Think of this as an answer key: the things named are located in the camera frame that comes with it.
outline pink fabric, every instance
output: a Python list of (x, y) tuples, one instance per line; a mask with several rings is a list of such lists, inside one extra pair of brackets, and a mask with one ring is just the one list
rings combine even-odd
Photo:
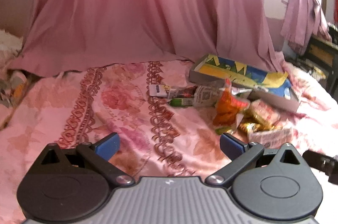
[(303, 55), (312, 34), (331, 41), (325, 15), (318, 0), (289, 0), (281, 36)]
[(11, 67), (51, 76), (112, 63), (195, 61), (206, 53), (281, 70), (263, 0), (34, 0)]
[[(214, 108), (171, 108), (147, 95), (151, 83), (186, 86), (191, 65), (183, 61), (116, 64), (38, 81), (8, 127), (0, 131), (0, 223), (19, 224), (24, 219), (16, 189), (49, 142), (70, 148), (115, 131), (121, 148), (110, 162), (136, 179), (142, 175), (205, 178), (228, 164), (213, 131)], [(284, 114), (294, 126), (292, 144), (300, 153), (311, 148), (335, 155), (337, 103), (308, 74), (291, 65), (284, 69), (297, 93), (307, 97), (296, 116)]]

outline yellow and blue box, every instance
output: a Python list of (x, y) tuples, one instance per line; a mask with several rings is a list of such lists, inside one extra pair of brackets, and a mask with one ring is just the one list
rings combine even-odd
[(189, 80), (201, 85), (215, 82), (214, 85), (222, 87), (226, 78), (234, 86), (254, 89), (252, 99), (263, 99), (276, 108), (297, 112), (300, 101), (287, 73), (264, 71), (212, 54), (203, 56), (189, 71)]

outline blue gripper pad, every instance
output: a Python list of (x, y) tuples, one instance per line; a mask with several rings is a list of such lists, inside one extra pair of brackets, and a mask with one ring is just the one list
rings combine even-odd
[(111, 159), (115, 153), (117, 153), (119, 148), (120, 137), (115, 132), (102, 138), (100, 141), (92, 145), (94, 152), (107, 161)]
[(221, 151), (232, 161), (246, 152), (245, 145), (240, 140), (234, 140), (234, 137), (222, 134), (219, 141)]

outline small bottle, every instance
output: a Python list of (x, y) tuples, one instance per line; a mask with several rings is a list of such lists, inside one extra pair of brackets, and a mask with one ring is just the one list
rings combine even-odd
[(174, 98), (169, 101), (169, 105), (172, 107), (190, 107), (193, 104), (193, 98)]

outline red object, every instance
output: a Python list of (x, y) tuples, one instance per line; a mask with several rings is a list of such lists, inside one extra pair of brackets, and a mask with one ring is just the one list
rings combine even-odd
[(335, 20), (335, 24), (337, 24), (338, 23), (338, 0), (336, 0), (335, 2), (334, 20)]

